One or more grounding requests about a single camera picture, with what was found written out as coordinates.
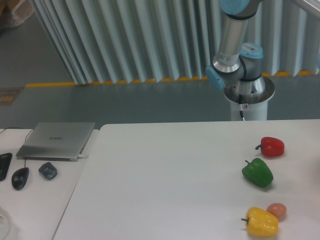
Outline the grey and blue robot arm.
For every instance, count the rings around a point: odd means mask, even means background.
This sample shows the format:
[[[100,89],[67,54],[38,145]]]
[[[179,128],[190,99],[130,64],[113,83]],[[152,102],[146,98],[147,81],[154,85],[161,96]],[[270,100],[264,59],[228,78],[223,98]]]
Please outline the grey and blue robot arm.
[[[222,0],[224,25],[205,69],[212,86],[234,102],[264,101],[275,86],[263,73],[320,69],[317,0]]]

